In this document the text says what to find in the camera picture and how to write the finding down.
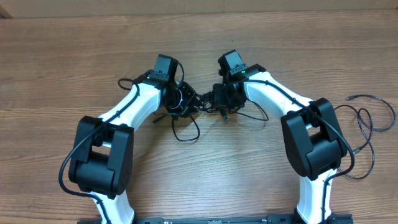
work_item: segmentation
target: cable connector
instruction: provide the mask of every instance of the cable connector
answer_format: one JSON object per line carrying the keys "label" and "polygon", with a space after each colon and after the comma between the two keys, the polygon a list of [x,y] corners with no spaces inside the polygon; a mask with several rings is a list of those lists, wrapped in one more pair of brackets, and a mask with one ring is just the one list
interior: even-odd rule
{"label": "cable connector", "polygon": [[137,78],[133,79],[133,81],[135,83],[142,83],[142,81],[144,81],[145,79],[148,78],[148,75],[146,75],[145,73],[142,75],[139,75]]}
{"label": "cable connector", "polygon": [[359,153],[359,152],[361,152],[361,149],[355,149],[355,150],[353,151],[354,155],[357,154],[357,153]]}
{"label": "cable connector", "polygon": [[220,113],[221,113],[222,117],[224,118],[224,120],[228,121],[228,116],[226,115],[225,110],[220,109]]}
{"label": "cable connector", "polygon": [[346,98],[346,101],[353,100],[355,98],[357,98],[357,96],[355,96],[355,95],[354,96],[349,96],[349,97]]}

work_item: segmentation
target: wood grain surface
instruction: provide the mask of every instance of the wood grain surface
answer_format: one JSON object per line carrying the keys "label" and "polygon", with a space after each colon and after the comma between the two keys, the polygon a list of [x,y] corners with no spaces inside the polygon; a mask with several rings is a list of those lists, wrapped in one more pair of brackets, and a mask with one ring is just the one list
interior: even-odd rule
{"label": "wood grain surface", "polygon": [[[217,59],[236,49],[292,91],[337,106],[367,93],[398,105],[398,11],[116,16],[0,20],[0,223],[76,223],[99,217],[94,203],[64,193],[58,169],[84,115],[99,116],[127,92],[122,77],[153,68],[158,54],[180,60],[198,93],[221,82]],[[376,126],[392,113],[357,99]],[[253,105],[242,112],[260,116]],[[352,147],[363,137],[352,111],[337,112]],[[178,142],[171,119],[145,120],[135,135],[129,202],[140,217],[253,217],[292,213],[299,177],[284,149],[279,120],[197,114],[197,142]],[[188,119],[181,138],[196,134]],[[398,223],[398,127],[376,133],[374,172],[333,181],[331,207],[356,223]],[[369,148],[353,175],[365,174]],[[349,158],[343,159],[347,168]],[[75,184],[67,186],[77,190]]]}
{"label": "wood grain surface", "polygon": [[0,0],[13,18],[395,9],[398,0]]}

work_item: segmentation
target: white arm segment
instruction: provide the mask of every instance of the white arm segment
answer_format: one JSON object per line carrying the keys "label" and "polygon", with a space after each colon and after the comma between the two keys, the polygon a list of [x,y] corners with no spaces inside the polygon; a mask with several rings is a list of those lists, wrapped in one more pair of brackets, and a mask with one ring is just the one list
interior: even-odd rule
{"label": "white arm segment", "polygon": [[[147,85],[145,83],[140,83],[139,85],[139,96],[136,98],[134,103],[129,106],[120,117],[115,118],[111,121],[111,124],[126,124],[129,127],[133,127],[134,131],[137,131],[142,122],[154,111],[156,111],[160,106],[160,90],[156,89],[152,85]],[[123,106],[130,102],[136,95],[137,87],[133,85],[131,87],[130,93],[124,97],[120,103],[118,103],[109,112],[102,114],[99,118],[104,121],[112,117],[117,111],[119,111]],[[104,142],[103,146],[111,147],[111,143]],[[121,195],[117,195],[114,199],[109,199],[106,195],[99,194],[96,192],[91,192],[91,194],[97,195],[104,203],[106,213],[112,224],[131,224],[134,219],[134,210],[129,205],[129,200],[127,199],[127,193],[124,191]],[[102,222],[101,224],[106,224],[106,219],[101,209],[101,206],[96,203],[98,211],[101,214]]]}
{"label": "white arm segment", "polygon": [[[148,85],[145,83],[138,84],[139,86],[139,96],[134,101],[132,105],[130,105],[120,117],[115,118],[111,121],[111,124],[126,124],[129,127],[134,128],[134,132],[136,132],[142,122],[154,111],[156,111],[160,106],[160,90],[156,89],[152,85]],[[104,121],[112,117],[117,111],[119,111],[123,106],[125,106],[128,102],[130,102],[134,96],[136,95],[137,87],[133,85],[131,87],[130,93],[124,97],[120,103],[118,103],[113,109],[108,111],[105,114],[99,116]],[[111,143],[104,142],[103,146],[111,147]]]}
{"label": "white arm segment", "polygon": [[[322,222],[322,193],[323,184],[326,178],[334,175],[337,169],[328,170],[318,176],[318,179],[311,181],[308,177],[300,177],[300,200],[297,204],[297,213],[308,224]],[[325,218],[331,214],[329,200],[332,180],[326,189]]]}
{"label": "white arm segment", "polygon": [[[130,207],[126,191],[124,191],[121,195],[117,195],[114,199],[109,199],[106,195],[96,192],[91,192],[91,194],[97,195],[102,200],[106,209],[106,213],[108,214],[112,224],[132,224],[134,219],[134,210]],[[106,224],[106,219],[104,213],[102,212],[101,206],[95,199],[93,200],[101,214],[101,224]]]}
{"label": "white arm segment", "polygon": [[[290,96],[296,98],[297,101],[305,106],[309,105],[311,99],[302,97],[277,81],[275,81],[269,72],[259,72],[251,77],[250,80],[262,80],[269,81],[286,91]],[[267,108],[274,116],[280,119],[283,115],[286,115],[289,111],[298,111],[301,107],[286,98],[281,92],[276,90],[274,87],[265,85],[263,83],[253,83],[245,82],[244,91],[246,92],[246,97],[258,103],[263,108]],[[308,224],[317,224],[321,222],[322,219],[322,193],[323,193],[323,181],[336,173],[336,170],[328,170],[327,172],[319,175],[317,180],[311,181],[308,177],[300,177],[300,201],[297,204],[297,212],[300,214],[302,219]],[[331,190],[331,181],[329,181],[330,186],[326,190],[326,204],[325,204],[325,218],[330,214],[329,199]]]}
{"label": "white arm segment", "polygon": [[[302,97],[288,88],[281,85],[279,82],[275,81],[269,72],[259,72],[255,75],[249,77],[250,80],[262,80],[269,81],[286,91],[290,96],[296,98],[296,100],[305,106],[308,106],[311,99]],[[286,96],[281,92],[276,90],[274,87],[265,85],[263,83],[253,83],[245,82],[244,91],[246,92],[246,97],[258,103],[263,108],[269,109],[269,111],[278,119],[283,115],[286,115],[289,111],[298,111],[301,107],[293,104]]]}

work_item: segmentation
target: cable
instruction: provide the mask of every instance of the cable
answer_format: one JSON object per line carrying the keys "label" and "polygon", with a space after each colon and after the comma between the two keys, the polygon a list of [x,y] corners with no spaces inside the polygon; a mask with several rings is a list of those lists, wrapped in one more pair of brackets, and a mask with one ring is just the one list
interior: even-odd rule
{"label": "cable", "polygon": [[175,129],[174,129],[174,120],[175,120],[175,119],[172,119],[172,129],[173,129],[174,136],[175,136],[175,138],[176,138],[177,140],[179,140],[180,142],[189,142],[189,141],[193,141],[193,140],[198,139],[199,136],[200,136],[200,130],[199,130],[199,126],[198,126],[197,122],[195,121],[195,119],[192,118],[191,115],[190,115],[189,117],[192,119],[193,123],[194,123],[195,126],[197,127],[198,135],[197,135],[196,137],[194,137],[194,138],[191,138],[191,139],[183,139],[183,140],[181,140],[181,139],[179,139],[179,138],[177,137],[177,134],[175,133]]}
{"label": "cable", "polygon": [[118,80],[118,86],[120,88],[122,88],[123,90],[129,90],[130,91],[131,88],[122,86],[122,84],[121,84],[122,81],[128,81],[128,82],[134,83],[134,80],[132,80],[131,78],[121,78],[121,79]]}
{"label": "cable", "polygon": [[[379,131],[379,132],[387,131],[387,130],[391,129],[391,128],[393,127],[393,125],[395,125],[395,123],[396,123],[396,121],[397,121],[396,112],[394,111],[394,109],[392,108],[392,106],[391,106],[389,103],[387,103],[385,100],[383,100],[382,98],[380,98],[380,97],[378,97],[378,96],[367,95],[367,94],[360,94],[360,95],[349,96],[349,97],[347,97],[346,100],[349,101],[349,100],[353,100],[353,99],[358,98],[358,97],[370,97],[370,98],[374,98],[374,99],[380,100],[380,101],[382,101],[383,103],[385,103],[385,104],[390,108],[390,110],[392,111],[392,115],[394,116],[394,120],[392,121],[392,123],[390,124],[390,126],[388,126],[388,127],[386,127],[386,128],[381,128],[381,129],[380,129],[380,128],[373,128],[373,131]],[[365,127],[367,127],[368,129],[371,129],[363,120],[362,120],[362,122],[363,122],[363,124],[365,125]]]}
{"label": "cable", "polygon": [[[374,134],[374,131],[378,131],[378,132],[387,131],[387,130],[391,129],[393,127],[393,125],[395,125],[395,123],[396,123],[396,113],[395,113],[394,109],[392,108],[392,106],[389,103],[387,103],[386,101],[384,101],[382,98],[380,98],[378,96],[374,96],[374,95],[354,95],[354,96],[347,97],[346,100],[349,101],[349,100],[353,100],[353,99],[355,99],[357,97],[362,97],[362,96],[375,98],[375,99],[380,100],[383,103],[385,103],[391,109],[392,114],[394,116],[394,120],[392,121],[392,123],[387,128],[377,129],[377,128],[374,128],[372,117],[369,114],[369,111],[367,109],[361,108],[361,109],[359,109],[357,111],[354,107],[352,107],[350,105],[340,105],[340,106],[337,106],[335,108],[335,110],[337,110],[338,108],[341,108],[341,107],[348,107],[348,108],[351,108],[352,110],[354,110],[356,115],[357,115],[359,129],[361,130],[362,135],[364,136],[366,142],[361,147],[355,149],[354,150],[354,154],[359,153],[367,145],[369,145],[369,147],[371,148],[372,164],[371,164],[371,167],[370,167],[369,171],[365,175],[363,175],[362,177],[353,177],[353,176],[350,176],[348,174],[345,175],[346,177],[348,177],[350,179],[353,179],[353,180],[364,179],[365,177],[367,177],[373,171],[373,167],[374,167],[374,163],[375,163],[375,155],[374,155],[373,145],[371,144],[371,138],[372,138],[372,136]],[[361,111],[362,110],[364,110],[368,114],[368,117],[369,117],[369,120],[370,120],[370,125],[366,124],[366,122],[362,119],[362,116],[361,116]],[[369,137],[367,137],[366,133],[364,132],[361,123],[364,124],[365,127],[367,127],[371,131],[370,134],[369,134]]]}
{"label": "cable", "polygon": [[178,84],[178,87],[180,88],[180,87],[182,86],[182,84],[184,83],[184,75],[185,75],[185,72],[184,72],[184,68],[182,67],[182,63],[181,63],[181,62],[178,62],[178,65],[180,66],[181,71],[182,71],[182,78],[181,78],[180,83]]}
{"label": "cable", "polygon": [[[350,178],[350,179],[353,179],[353,180],[361,180],[361,179],[364,179],[365,177],[367,177],[372,171],[373,171],[373,167],[374,167],[374,163],[375,163],[375,155],[374,155],[374,149],[373,149],[373,145],[371,144],[371,138],[372,138],[372,136],[373,136],[373,121],[372,121],[372,117],[371,117],[371,115],[370,115],[370,113],[369,113],[369,111],[367,110],[367,109],[365,109],[365,108],[361,108],[361,109],[359,109],[359,111],[357,111],[355,108],[353,108],[352,106],[350,106],[350,105],[340,105],[340,106],[337,106],[336,108],[335,108],[335,110],[337,110],[338,108],[341,108],[341,107],[348,107],[348,108],[351,108],[352,110],[354,110],[355,111],[355,113],[356,113],[356,115],[357,115],[357,117],[358,117],[358,126],[359,126],[359,129],[361,130],[361,132],[362,132],[362,135],[364,136],[364,138],[365,138],[365,140],[366,140],[366,142],[365,142],[365,144],[363,145],[363,146],[361,146],[361,147],[359,147],[359,148],[357,148],[357,149],[355,149],[353,152],[354,152],[354,154],[357,154],[357,153],[359,153],[365,146],[367,146],[367,145],[369,145],[369,147],[371,148],[371,152],[372,152],[372,164],[371,164],[371,167],[369,168],[369,171],[365,174],[365,175],[363,175],[362,177],[353,177],[353,176],[350,176],[350,175],[348,175],[348,174],[345,174],[345,176],[346,177],[348,177],[348,178]],[[363,121],[363,119],[362,119],[362,116],[361,116],[361,111],[365,111],[367,114],[368,114],[368,117],[369,117],[369,120],[370,120],[370,128],[371,128],[371,132],[370,132],[370,134],[369,134],[369,137],[366,135],[366,133],[364,132],[364,130],[363,130],[363,128],[362,128],[362,125],[361,125],[361,123],[362,122],[364,122]]]}
{"label": "cable", "polygon": [[244,83],[244,82],[254,82],[254,83],[263,83],[266,85],[270,85],[272,87],[274,87],[276,90],[278,90],[279,92],[281,92],[284,96],[286,96],[286,98],[288,98],[291,102],[295,103],[296,105],[298,105],[301,108],[304,108],[305,110],[307,110],[314,118],[316,118],[317,120],[319,120],[319,122],[321,122],[322,124],[324,124],[325,126],[327,126],[328,128],[330,128],[342,141],[343,144],[347,147],[349,156],[351,158],[351,164],[349,165],[348,169],[344,170],[343,172],[331,175],[330,177],[325,179],[325,183],[323,184],[323,194],[322,194],[322,223],[324,223],[325,221],[325,204],[326,204],[326,188],[329,185],[329,181],[335,177],[339,177],[341,175],[345,175],[347,173],[349,173],[355,165],[355,158],[354,158],[354,152],[351,149],[351,147],[349,146],[348,142],[344,139],[344,137],[332,126],[330,125],[327,121],[325,121],[322,117],[320,117],[316,112],[312,111],[309,107],[301,104],[300,102],[298,102],[294,97],[290,96],[288,93],[286,93],[286,91],[284,91],[283,89],[281,89],[281,87],[269,82],[269,81],[263,81],[263,80],[241,80],[238,82],[233,82],[233,83],[229,83],[227,85],[234,85],[234,84],[238,84],[238,83]]}
{"label": "cable", "polygon": [[236,110],[234,110],[234,111],[231,111],[231,110],[230,110],[229,113],[230,113],[230,114],[235,114],[235,113],[236,113],[236,114],[240,114],[240,115],[243,115],[243,116],[246,116],[246,117],[248,117],[248,118],[258,120],[258,121],[268,121],[268,120],[269,120],[268,114],[264,111],[264,109],[262,109],[262,107],[261,107],[260,105],[258,105],[256,102],[251,101],[251,100],[249,100],[249,99],[248,99],[248,101],[252,102],[255,106],[257,106],[257,107],[259,108],[259,110],[260,110],[261,112],[264,113],[264,115],[266,116],[267,119],[255,118],[255,117],[249,116],[249,115],[247,115],[247,114],[238,112],[238,110],[241,109],[241,108],[238,108],[238,109],[236,109]]}
{"label": "cable", "polygon": [[213,92],[210,91],[208,93],[205,93],[203,95],[197,94],[196,97],[198,100],[201,102],[201,108],[197,107],[198,110],[204,111],[206,113],[214,113],[217,112],[218,109],[213,109],[213,102],[211,102],[211,97],[213,96]]}
{"label": "cable", "polygon": [[[126,81],[127,78],[121,78],[118,81],[118,84],[120,86],[120,81]],[[89,193],[82,193],[82,192],[75,192],[72,190],[69,190],[65,184],[63,183],[62,180],[62,176],[63,176],[63,171],[65,170],[65,167],[68,164],[68,161],[70,160],[70,158],[72,158],[72,155],[77,151],[77,149],[85,142],[87,141],[90,137],[92,137],[94,134],[96,134],[101,128],[103,128],[105,125],[109,124],[112,120],[114,120],[115,118],[117,118],[118,116],[120,116],[121,113],[123,113],[123,111],[125,111],[129,106],[132,105],[132,103],[137,99],[137,97],[139,96],[139,86],[136,82],[134,82],[131,79],[128,79],[127,81],[133,82],[133,84],[136,86],[137,91],[136,94],[134,95],[134,97],[132,98],[131,101],[129,101],[125,106],[123,106],[119,111],[117,111],[112,117],[110,117],[110,119],[107,119],[106,121],[103,121],[97,128],[95,128],[94,130],[92,130],[83,140],[81,140],[81,142],[79,144],[77,144],[77,146],[69,152],[68,156],[65,158],[65,160],[63,161],[61,168],[60,168],[60,172],[58,175],[58,182],[62,188],[63,191],[65,191],[68,194],[71,195],[76,195],[76,196],[81,196],[81,197],[91,197],[93,199],[95,199],[97,201],[97,203],[100,205],[104,217],[106,219],[106,223],[107,224],[111,224],[111,220],[108,217],[108,214],[106,213],[106,209],[104,206],[104,203],[102,202],[102,200],[97,196],[97,195],[93,195],[93,194],[89,194]]]}

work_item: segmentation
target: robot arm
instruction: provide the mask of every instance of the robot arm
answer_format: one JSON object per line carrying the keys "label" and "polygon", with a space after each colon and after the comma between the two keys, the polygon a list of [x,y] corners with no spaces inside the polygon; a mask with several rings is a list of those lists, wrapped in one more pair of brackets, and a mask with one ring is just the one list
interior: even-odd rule
{"label": "robot arm", "polygon": [[[309,106],[310,102],[312,101],[309,98],[302,97],[290,91],[289,89],[275,81],[271,77],[269,72],[259,72],[255,75],[250,76],[249,79],[269,81],[281,87],[281,89],[283,89],[290,96],[294,97],[297,101],[305,106]],[[272,86],[265,85],[263,83],[245,82],[244,91],[249,100],[258,103],[263,108],[267,108],[275,117],[279,119],[285,116],[289,111],[298,111],[302,109],[296,104],[293,104],[281,92],[279,92]],[[310,180],[308,177],[300,176],[300,200],[297,204],[297,213],[301,216],[302,220],[305,223],[317,224],[322,221],[321,207],[323,183],[327,177],[335,173],[336,169],[330,169],[319,175],[319,177],[315,180]],[[326,191],[326,217],[331,215],[331,210],[329,207],[330,190],[331,181]]]}
{"label": "robot arm", "polygon": [[[220,57],[218,63],[224,85],[215,84],[213,89],[217,90],[215,87],[227,88],[228,98],[225,100],[220,97],[221,94],[218,94],[214,102],[230,110],[234,107],[241,108],[247,99],[267,108],[281,120],[287,158],[300,175],[300,201],[297,205],[297,214],[300,218],[298,221],[310,224],[320,223],[324,180],[336,173],[336,168],[340,166],[341,158],[347,151],[335,133],[320,124],[306,109],[294,103],[285,94],[309,107],[341,134],[331,103],[324,98],[312,101],[290,91],[275,81],[260,65],[248,67],[235,50]],[[320,132],[309,136],[307,129],[318,126],[320,126]],[[329,208],[331,181],[329,184],[326,188],[325,217],[331,215]]]}
{"label": "robot arm", "polygon": [[[177,91],[178,88],[180,93],[193,94],[193,89],[185,82],[176,87],[174,75],[177,65],[178,61],[174,58],[159,55],[155,69],[136,79],[134,82],[139,84],[132,85],[129,94],[113,109],[99,118],[85,116],[80,120],[75,147],[88,133],[98,131],[72,155],[68,174],[70,181],[78,184],[81,191],[96,195],[103,203],[104,209],[93,199],[102,221],[90,223],[107,224],[104,212],[111,223],[131,224],[135,220],[134,210],[130,207],[126,194],[132,171],[134,132],[161,103],[168,110],[174,108],[167,103],[169,91]],[[109,123],[104,122],[111,118],[114,119]],[[93,151],[93,146],[110,147],[109,155]]]}

